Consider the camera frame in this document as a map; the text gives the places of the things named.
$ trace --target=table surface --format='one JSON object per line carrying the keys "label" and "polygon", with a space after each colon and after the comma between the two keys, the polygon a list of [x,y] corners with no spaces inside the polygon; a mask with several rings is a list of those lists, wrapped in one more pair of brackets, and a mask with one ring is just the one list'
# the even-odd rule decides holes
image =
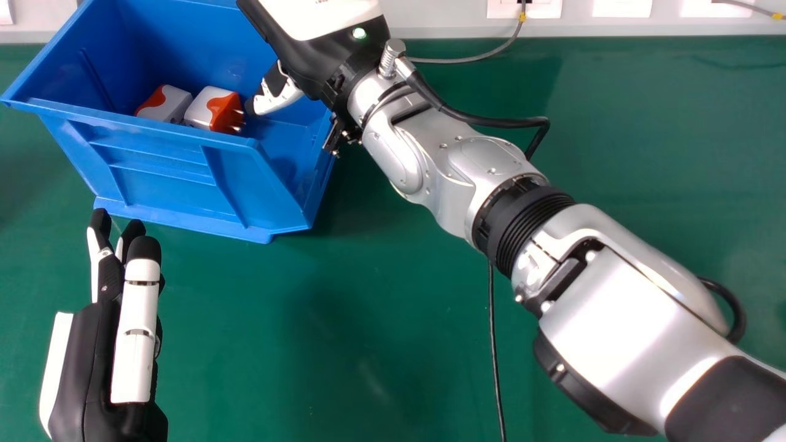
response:
{"label": "table surface", "polygon": [[[0,48],[0,89],[37,50]],[[786,366],[786,38],[526,40],[423,71],[460,109],[550,116],[535,164],[736,292],[742,347]],[[0,440],[40,441],[54,313],[90,298],[93,199],[35,116],[0,110],[0,134]],[[485,261],[362,150],[344,150],[310,232],[256,245],[149,230],[167,276],[158,400],[170,440],[498,440]],[[510,440],[622,440],[549,383],[531,354],[536,321],[497,284]]]}

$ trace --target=cable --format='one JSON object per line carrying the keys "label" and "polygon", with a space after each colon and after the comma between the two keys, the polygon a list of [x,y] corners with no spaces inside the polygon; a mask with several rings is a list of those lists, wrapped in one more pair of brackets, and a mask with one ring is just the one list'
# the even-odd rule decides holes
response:
{"label": "cable", "polygon": [[505,429],[505,412],[502,410],[502,390],[499,387],[499,363],[497,361],[497,324],[494,320],[494,265],[489,260],[489,336],[491,340],[491,366],[494,369],[494,394],[497,397],[497,416],[502,442],[508,441]]}
{"label": "cable", "polygon": [[516,30],[513,32],[513,36],[509,38],[506,42],[502,43],[496,49],[492,49],[488,52],[481,53],[480,55],[475,55],[473,57],[463,57],[463,58],[415,58],[410,57],[410,60],[415,63],[426,63],[426,64],[463,64],[463,63],[472,63],[474,61],[481,61],[486,60],[487,58],[491,58],[494,55],[506,50],[512,45],[516,39],[519,38],[519,34],[521,33],[521,28],[524,26],[524,21],[527,20],[527,3],[521,2],[521,14],[519,15],[519,23],[516,25]]}
{"label": "cable", "polygon": [[426,79],[419,71],[414,71],[407,77],[406,83],[410,85],[428,104],[432,105],[438,111],[448,115],[459,121],[468,124],[475,124],[476,126],[496,127],[497,129],[522,129],[528,127],[539,127],[538,132],[532,138],[530,145],[524,152],[524,156],[530,160],[535,151],[538,150],[540,143],[549,133],[551,122],[544,116],[533,116],[530,118],[489,118],[485,116],[472,115],[471,113],[462,112],[449,106],[433,89],[426,83]]}
{"label": "cable", "polygon": [[745,329],[747,328],[747,316],[745,315],[745,309],[742,303],[734,296],[734,293],[731,293],[731,290],[723,285],[707,278],[699,278],[699,281],[704,284],[704,287],[707,287],[707,290],[717,293],[723,298],[732,309],[734,323],[732,324],[732,329],[729,331],[729,334],[726,335],[726,340],[732,344],[738,344],[742,336],[745,335]]}
{"label": "cable", "polygon": [[774,11],[764,9],[759,6],[752,5],[750,3],[741,2],[740,0],[712,0],[712,2],[725,3],[726,5],[733,5],[733,6],[739,6],[740,8],[750,9],[751,11],[754,11],[756,13],[760,13],[772,17],[775,20],[786,20],[786,17],[782,13],[776,13]]}

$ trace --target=black and white robotic hand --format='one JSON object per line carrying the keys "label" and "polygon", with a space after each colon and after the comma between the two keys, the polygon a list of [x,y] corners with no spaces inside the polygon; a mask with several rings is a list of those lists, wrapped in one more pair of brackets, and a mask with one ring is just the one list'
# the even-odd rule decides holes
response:
{"label": "black and white robotic hand", "polygon": [[[378,0],[237,0],[279,61],[258,115],[321,100],[402,197],[511,279],[534,355],[605,431],[673,442],[786,440],[784,373],[735,346],[711,291],[523,153],[469,126],[391,40]],[[543,118],[529,119],[541,129]],[[494,119],[495,127],[525,127]]]}
{"label": "black and white robotic hand", "polygon": [[136,219],[112,249],[111,229],[96,209],[87,227],[92,302],[55,317],[39,405],[54,442],[167,440],[155,402],[161,246]]}

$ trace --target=black ribbed joint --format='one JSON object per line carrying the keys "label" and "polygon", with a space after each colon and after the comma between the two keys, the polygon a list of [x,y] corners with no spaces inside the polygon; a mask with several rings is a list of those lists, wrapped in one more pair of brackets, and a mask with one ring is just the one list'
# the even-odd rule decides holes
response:
{"label": "black ribbed joint", "polygon": [[549,219],[575,205],[573,198],[550,186],[517,182],[482,210],[472,239],[499,271],[510,278],[521,248]]}

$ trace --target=blue storage bin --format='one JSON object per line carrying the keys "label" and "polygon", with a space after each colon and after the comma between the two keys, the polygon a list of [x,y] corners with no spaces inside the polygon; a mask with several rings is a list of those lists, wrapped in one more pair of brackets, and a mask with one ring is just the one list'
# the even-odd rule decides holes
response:
{"label": "blue storage bin", "polygon": [[333,156],[303,99],[241,136],[141,120],[160,84],[251,96],[276,60],[233,0],[87,0],[2,100],[41,117],[113,215],[261,243],[311,227]]}

